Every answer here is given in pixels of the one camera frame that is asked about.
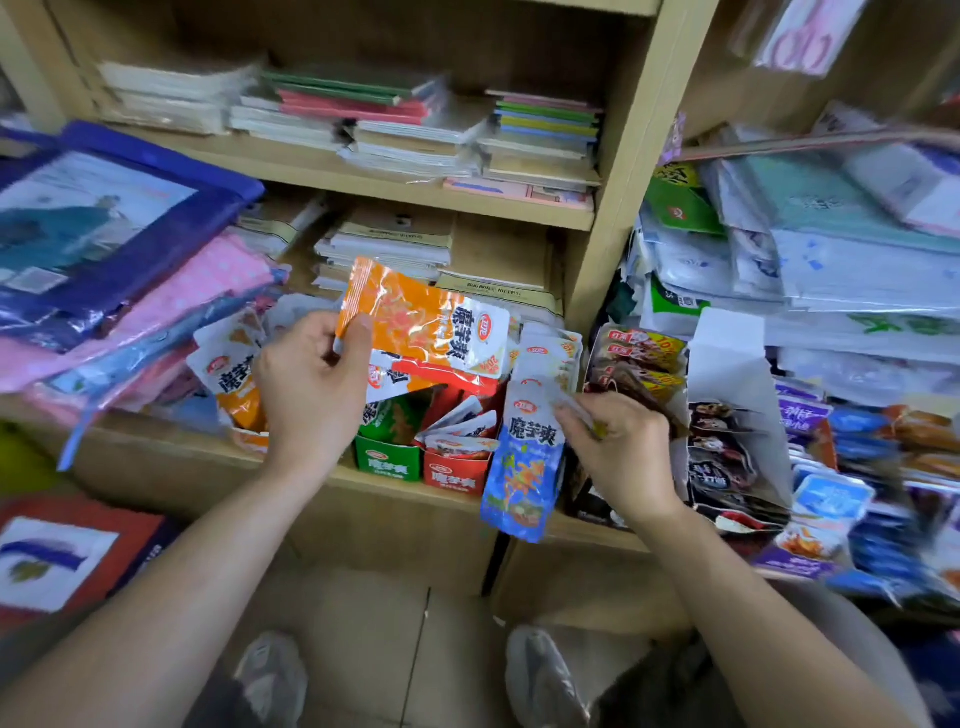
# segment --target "orange snack packet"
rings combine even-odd
[[[337,322],[338,337],[358,313],[373,319],[375,349],[500,377],[510,331],[510,313],[503,308],[425,285],[358,257]]]

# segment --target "red notebook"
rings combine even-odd
[[[325,96],[312,96],[297,91],[279,92],[283,99],[281,110],[300,116],[336,117],[339,119],[362,119],[363,121],[393,121],[401,124],[420,124],[434,111],[432,99],[418,101],[411,99],[397,106],[388,107],[369,104],[362,101],[333,99]]]

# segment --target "wooden shelf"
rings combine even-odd
[[[152,132],[136,127],[117,128],[189,157],[260,180],[522,220],[569,230],[588,231],[593,227],[592,212],[456,192],[444,189],[441,182],[409,182],[408,178],[398,175],[367,172],[354,167],[333,152],[295,144],[267,141],[240,133],[230,136],[191,136]]]
[[[661,0],[529,0],[550,5],[566,5],[570,8],[586,8],[592,11],[621,12],[625,15],[656,17]]]

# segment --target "right hand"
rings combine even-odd
[[[611,508],[631,526],[682,510],[670,469],[666,418],[616,392],[578,395],[577,401],[607,426],[607,436],[597,440],[583,420],[562,406],[557,421]]]

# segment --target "plastic-wrapped notebook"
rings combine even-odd
[[[268,69],[264,78],[274,85],[298,85],[303,90],[358,101],[374,101],[378,97],[390,105],[403,100],[429,96],[444,84],[444,76],[400,68],[376,67],[358,63],[309,63],[289,70]]]
[[[41,149],[0,167],[0,333],[58,352],[115,322],[263,194],[96,124],[25,136]]]

